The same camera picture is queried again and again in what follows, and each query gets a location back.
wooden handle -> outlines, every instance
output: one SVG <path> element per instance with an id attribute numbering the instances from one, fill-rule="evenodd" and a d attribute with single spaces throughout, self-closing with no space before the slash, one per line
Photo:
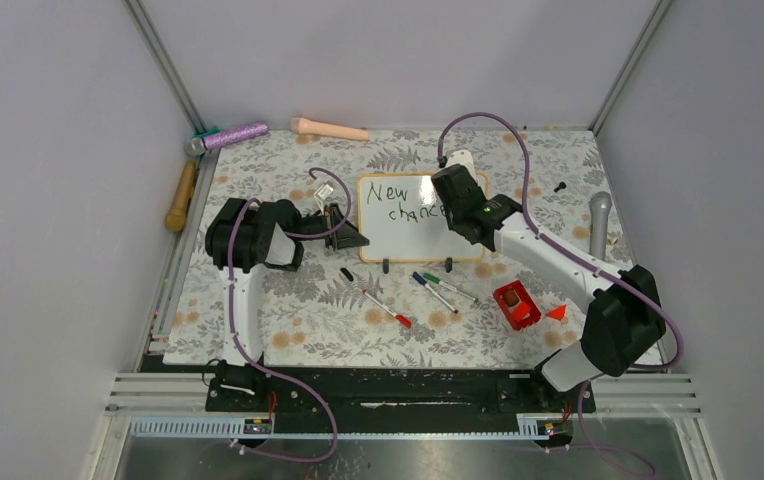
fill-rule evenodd
<path id="1" fill-rule="evenodd" d="M 171 232 L 179 232 L 185 228 L 188 218 L 188 201 L 194 195 L 194 179 L 196 178 L 196 163 L 188 162 L 182 169 L 179 178 L 179 186 L 176 187 L 176 195 L 173 196 L 173 204 L 167 216 L 164 217 L 164 225 Z"/>

whiteboard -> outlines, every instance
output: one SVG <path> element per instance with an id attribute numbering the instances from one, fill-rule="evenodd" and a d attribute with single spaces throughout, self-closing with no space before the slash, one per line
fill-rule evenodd
<path id="1" fill-rule="evenodd" d="M 488 177 L 476 174 L 488 191 Z M 471 245 L 447 228 L 431 173 L 365 175 L 358 179 L 358 228 L 370 240 L 361 247 L 365 262 L 476 261 L 484 247 Z"/>

white wall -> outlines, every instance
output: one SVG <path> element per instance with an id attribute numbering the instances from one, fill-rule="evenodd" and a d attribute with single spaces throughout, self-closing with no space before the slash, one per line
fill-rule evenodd
<path id="1" fill-rule="evenodd" d="M 600 142 L 725 477 L 764 478 L 764 2 L 674 2 Z"/>
<path id="2" fill-rule="evenodd" d="M 190 132 L 122 2 L 0 0 L 0 479 L 76 478 Z"/>
<path id="3" fill-rule="evenodd" d="M 656 0 L 145 0 L 203 117 L 587 126 Z M 490 120 L 474 123 L 495 125 Z"/>

red box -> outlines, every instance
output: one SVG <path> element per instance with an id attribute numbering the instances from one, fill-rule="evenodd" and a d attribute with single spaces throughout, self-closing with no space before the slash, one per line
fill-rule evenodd
<path id="1" fill-rule="evenodd" d="M 509 290 L 514 291 L 517 298 L 520 299 L 520 303 L 512 307 L 512 309 L 509 309 L 509 306 L 503 300 L 503 294 Z M 515 330 L 534 325 L 538 323 L 538 320 L 541 320 L 541 311 L 535 306 L 535 302 L 532 301 L 532 297 L 523 288 L 520 280 L 515 280 L 508 285 L 494 290 L 494 301 L 500 306 L 500 310 L 503 311 L 506 320 L 509 321 L 509 324 Z"/>

leaf pattern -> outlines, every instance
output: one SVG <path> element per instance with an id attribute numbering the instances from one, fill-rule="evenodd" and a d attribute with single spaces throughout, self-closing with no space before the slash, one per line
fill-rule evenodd
<path id="1" fill-rule="evenodd" d="M 367 168 L 382 172 L 404 171 L 407 166 L 414 165 L 419 160 L 417 152 L 413 152 L 411 147 L 407 147 L 407 149 L 399 146 L 382 147 L 382 150 L 376 153 L 373 160 L 367 164 Z"/>
<path id="2" fill-rule="evenodd" d="M 221 356 L 223 292 L 203 240 L 228 198 L 289 198 L 301 212 L 311 212 L 316 208 L 313 189 L 329 179 L 312 180 L 309 167 L 321 166 L 342 175 L 354 195 L 359 176 L 366 173 L 437 170 L 439 133 L 374 131 L 369 142 L 315 136 L 299 142 L 290 132 L 273 131 L 223 149 L 184 277 L 176 321 L 168 322 L 163 330 L 170 335 L 165 362 L 204 364 Z M 544 228 L 587 250 L 588 200 L 609 188 L 594 137 L 574 131 L 529 131 L 526 137 L 532 158 L 530 210 Z M 447 152 L 470 150 L 477 171 L 489 178 L 490 194 L 520 199 L 522 155 L 517 142 L 510 142 L 504 132 L 454 130 L 447 135 L 445 148 Z M 567 188 L 554 193 L 559 182 Z M 338 189 L 331 198 L 345 206 Z M 629 244 L 615 213 L 609 216 L 609 235 L 617 242 L 607 246 L 607 260 L 629 267 Z M 385 275 L 380 265 L 362 262 L 356 250 L 333 252 L 322 241 L 304 246 L 297 272 L 268 271 L 262 282 L 259 324 L 265 361 L 270 365 L 527 368 L 582 333 L 585 316 L 573 305 L 568 305 L 562 323 L 544 317 L 514 331 L 491 297 L 501 285 L 521 280 L 542 313 L 569 300 L 556 285 L 502 255 L 489 253 L 479 263 L 455 264 L 450 273 L 437 263 L 392 264 Z M 341 267 L 352 272 L 354 282 L 341 275 Z M 445 295 L 460 310 L 460 315 L 451 315 L 411 279 L 412 271 L 432 272 L 476 295 L 480 303 Z M 412 328 L 404 328 L 367 300 L 363 289 L 409 317 Z M 653 348 L 641 362 L 660 360 Z"/>

